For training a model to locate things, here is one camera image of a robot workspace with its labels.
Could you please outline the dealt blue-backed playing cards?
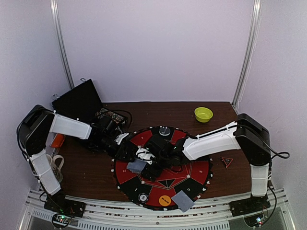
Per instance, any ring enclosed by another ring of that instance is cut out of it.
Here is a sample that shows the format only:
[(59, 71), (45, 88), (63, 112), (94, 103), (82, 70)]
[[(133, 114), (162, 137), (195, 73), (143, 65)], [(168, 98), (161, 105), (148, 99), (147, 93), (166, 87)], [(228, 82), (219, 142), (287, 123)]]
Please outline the dealt blue-backed playing cards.
[(178, 208), (182, 212), (187, 212), (194, 206), (194, 201), (190, 199), (190, 197), (187, 196), (186, 193), (183, 191), (180, 191), (176, 195), (171, 197), (171, 200), (178, 206)]

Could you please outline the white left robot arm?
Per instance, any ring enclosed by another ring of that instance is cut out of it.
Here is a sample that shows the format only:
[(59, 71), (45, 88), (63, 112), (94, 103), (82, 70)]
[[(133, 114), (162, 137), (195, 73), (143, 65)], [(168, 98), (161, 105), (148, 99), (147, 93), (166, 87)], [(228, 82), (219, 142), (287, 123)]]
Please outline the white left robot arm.
[(17, 141), (34, 176), (51, 196), (51, 206), (59, 213), (69, 209), (69, 202), (59, 195), (61, 184), (47, 158), (50, 136), (57, 134), (77, 138), (87, 147), (106, 151), (112, 158), (121, 161), (133, 161), (139, 149), (128, 140), (130, 133), (119, 133), (109, 118), (85, 122), (58, 114), (42, 105), (35, 105), (17, 127)]

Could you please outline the grey playing card deck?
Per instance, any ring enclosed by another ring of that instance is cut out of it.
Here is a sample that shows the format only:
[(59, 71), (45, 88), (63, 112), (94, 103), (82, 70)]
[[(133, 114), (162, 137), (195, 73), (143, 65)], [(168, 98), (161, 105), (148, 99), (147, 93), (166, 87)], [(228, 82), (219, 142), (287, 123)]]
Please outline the grey playing card deck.
[(134, 162), (128, 163), (127, 169), (130, 170), (132, 173), (141, 173), (142, 170), (145, 168), (146, 164), (146, 161), (135, 159)]

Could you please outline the black poker chip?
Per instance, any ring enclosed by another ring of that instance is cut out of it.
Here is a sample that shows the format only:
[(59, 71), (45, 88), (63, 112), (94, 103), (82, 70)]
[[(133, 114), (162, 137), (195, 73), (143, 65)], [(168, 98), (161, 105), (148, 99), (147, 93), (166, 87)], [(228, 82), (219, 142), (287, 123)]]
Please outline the black poker chip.
[(141, 203), (146, 203), (148, 201), (149, 197), (146, 193), (140, 193), (138, 195), (138, 201)]

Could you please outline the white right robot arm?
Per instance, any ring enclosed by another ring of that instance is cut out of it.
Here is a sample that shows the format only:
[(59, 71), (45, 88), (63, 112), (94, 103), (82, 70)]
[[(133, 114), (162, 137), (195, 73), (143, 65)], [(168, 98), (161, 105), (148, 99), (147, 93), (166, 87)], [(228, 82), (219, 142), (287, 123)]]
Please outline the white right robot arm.
[(246, 200), (249, 211), (257, 211), (267, 194), (271, 162), (269, 131), (251, 116), (242, 113), (222, 128), (179, 139), (175, 145), (153, 135), (135, 156), (162, 168), (182, 165), (201, 157), (228, 150), (242, 150), (251, 167), (251, 194)]

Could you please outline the orange big blind button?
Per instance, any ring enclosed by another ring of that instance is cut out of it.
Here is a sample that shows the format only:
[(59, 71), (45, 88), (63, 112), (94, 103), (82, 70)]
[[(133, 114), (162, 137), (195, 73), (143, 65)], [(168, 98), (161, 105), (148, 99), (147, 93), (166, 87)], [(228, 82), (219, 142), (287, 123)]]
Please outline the orange big blind button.
[(171, 198), (168, 195), (162, 195), (158, 199), (159, 204), (163, 207), (167, 207), (171, 204)]

